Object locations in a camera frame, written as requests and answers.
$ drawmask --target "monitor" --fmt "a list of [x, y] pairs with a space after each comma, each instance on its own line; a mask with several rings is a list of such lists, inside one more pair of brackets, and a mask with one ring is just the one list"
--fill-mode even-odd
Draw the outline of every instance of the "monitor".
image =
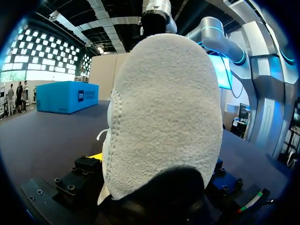
[[230, 88], [230, 84], [232, 85], [233, 83], [233, 75], [230, 71], [229, 68], [229, 59], [226, 57], [223, 57], [224, 63], [221, 59], [220, 56], [216, 56], [216, 55], [209, 55], [210, 60], [212, 61], [212, 64], [215, 68], [216, 74], [217, 74], [217, 82], [219, 84], [220, 88], [225, 88], [225, 89], [231, 89]]
[[240, 103], [239, 118], [240, 119], [248, 119], [248, 117], [249, 117], [249, 106]]

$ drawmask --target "blue box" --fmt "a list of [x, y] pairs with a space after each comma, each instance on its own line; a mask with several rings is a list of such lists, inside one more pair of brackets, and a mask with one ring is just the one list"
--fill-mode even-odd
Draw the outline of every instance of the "blue box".
[[53, 82], [37, 86], [37, 110], [71, 114], [98, 104], [99, 86], [77, 82]]

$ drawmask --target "black table surface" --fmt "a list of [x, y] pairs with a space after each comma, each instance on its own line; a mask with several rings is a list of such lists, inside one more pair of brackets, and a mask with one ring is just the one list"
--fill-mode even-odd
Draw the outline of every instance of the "black table surface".
[[[41, 177], [50, 184], [74, 166], [81, 155], [101, 152], [98, 133], [108, 128], [109, 101], [71, 115], [29, 112], [0, 126], [0, 150], [7, 172], [15, 185]], [[263, 149], [224, 130], [220, 158], [224, 167], [244, 180], [279, 196], [289, 171]]]

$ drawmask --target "screen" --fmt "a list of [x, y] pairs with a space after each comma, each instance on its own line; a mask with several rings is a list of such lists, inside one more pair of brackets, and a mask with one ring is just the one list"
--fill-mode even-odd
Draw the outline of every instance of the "screen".
[[[229, 68], [229, 59], [227, 59], [226, 57], [223, 57], [223, 60], [224, 60], [225, 66], [226, 66], [225, 67], [220, 56], [209, 55], [209, 57], [210, 57], [210, 60], [212, 61], [212, 64], [214, 65], [214, 68], [215, 68], [215, 71], [217, 74], [217, 82], [219, 84], [219, 87], [225, 88], [225, 89], [231, 89], [230, 84], [232, 85], [232, 83], [233, 83], [233, 75]], [[230, 84], [228, 82], [226, 70], [228, 72]]]

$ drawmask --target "white string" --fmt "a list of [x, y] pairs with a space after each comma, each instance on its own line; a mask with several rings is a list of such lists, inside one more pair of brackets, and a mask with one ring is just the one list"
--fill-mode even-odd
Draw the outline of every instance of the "white string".
[[96, 140], [97, 140], [97, 141], [99, 141], [100, 136], [101, 136], [105, 131], [108, 131], [108, 129], [104, 129], [104, 130], [102, 130], [102, 131], [98, 134], [98, 136], [96, 137]]

